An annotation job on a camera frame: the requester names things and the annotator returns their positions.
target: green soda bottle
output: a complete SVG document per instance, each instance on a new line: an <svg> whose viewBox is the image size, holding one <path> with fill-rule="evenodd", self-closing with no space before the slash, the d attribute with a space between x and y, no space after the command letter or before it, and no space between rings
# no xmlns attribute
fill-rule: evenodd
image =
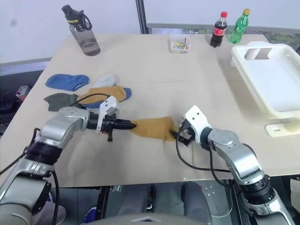
<svg viewBox="0 0 300 225"><path fill-rule="evenodd" d="M244 9L243 15L236 21L234 31L230 36L229 41L236 44L242 39L242 35L248 26L249 20L248 15L250 14L250 9Z"/></svg>

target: coca-cola bottle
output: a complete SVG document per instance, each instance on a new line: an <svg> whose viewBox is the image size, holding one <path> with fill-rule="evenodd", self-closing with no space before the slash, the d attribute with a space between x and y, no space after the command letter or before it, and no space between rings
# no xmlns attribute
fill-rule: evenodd
<svg viewBox="0 0 300 225"><path fill-rule="evenodd" d="M211 46L217 47L221 45L227 27L226 17L227 12L222 12L220 19L215 23L214 32L210 40Z"/></svg>

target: gray sock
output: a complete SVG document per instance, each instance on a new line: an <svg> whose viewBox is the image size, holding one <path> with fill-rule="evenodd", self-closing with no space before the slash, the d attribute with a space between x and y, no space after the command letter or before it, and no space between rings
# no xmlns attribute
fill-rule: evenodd
<svg viewBox="0 0 300 225"><path fill-rule="evenodd" d="M49 104L48 111L57 112L59 109L76 102L77 98L78 95L76 94L69 95L65 93L56 93L45 97L44 100ZM82 106L79 103L75 104L73 107L82 109Z"/></svg>

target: clear plastic container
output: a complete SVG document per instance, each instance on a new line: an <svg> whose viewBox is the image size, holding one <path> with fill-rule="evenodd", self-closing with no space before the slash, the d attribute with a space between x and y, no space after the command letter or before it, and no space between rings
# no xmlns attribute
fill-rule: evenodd
<svg viewBox="0 0 300 225"><path fill-rule="evenodd" d="M191 47L188 35L170 35L171 53L188 53Z"/></svg>

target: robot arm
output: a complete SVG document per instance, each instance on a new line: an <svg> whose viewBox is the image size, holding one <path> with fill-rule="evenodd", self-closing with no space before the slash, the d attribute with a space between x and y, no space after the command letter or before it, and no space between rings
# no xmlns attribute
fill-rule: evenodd
<svg viewBox="0 0 300 225"><path fill-rule="evenodd" d="M115 117L118 109L116 98L110 96L99 114L65 107L46 122L0 187L0 224L31 224L31 215L42 209L51 188L44 178L51 176L53 165L76 131L94 129L108 133L112 141L113 129L134 128L131 121Z"/></svg>
<svg viewBox="0 0 300 225"><path fill-rule="evenodd" d="M215 150L226 162L241 188L245 205L252 213L256 216L276 214L276 217L280 213L286 224L294 225L293 219L249 146L242 144L232 131L212 129L205 115L195 105L184 118L181 127L192 129L196 143L206 150Z"/></svg>

